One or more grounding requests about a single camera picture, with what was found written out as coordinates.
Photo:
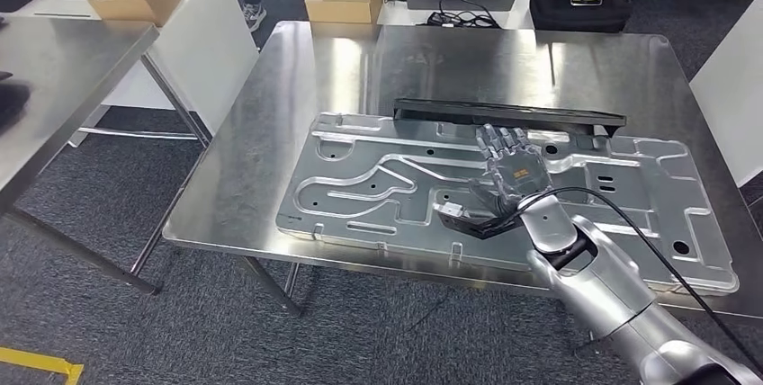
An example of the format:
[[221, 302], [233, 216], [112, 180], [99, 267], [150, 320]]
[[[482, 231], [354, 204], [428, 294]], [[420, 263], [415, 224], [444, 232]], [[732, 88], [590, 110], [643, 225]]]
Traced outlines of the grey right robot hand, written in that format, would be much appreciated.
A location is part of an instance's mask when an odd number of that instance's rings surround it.
[[475, 130], [475, 138], [486, 169], [469, 181], [469, 189], [495, 216], [509, 216], [525, 197], [552, 188], [540, 149], [525, 130], [488, 123]]

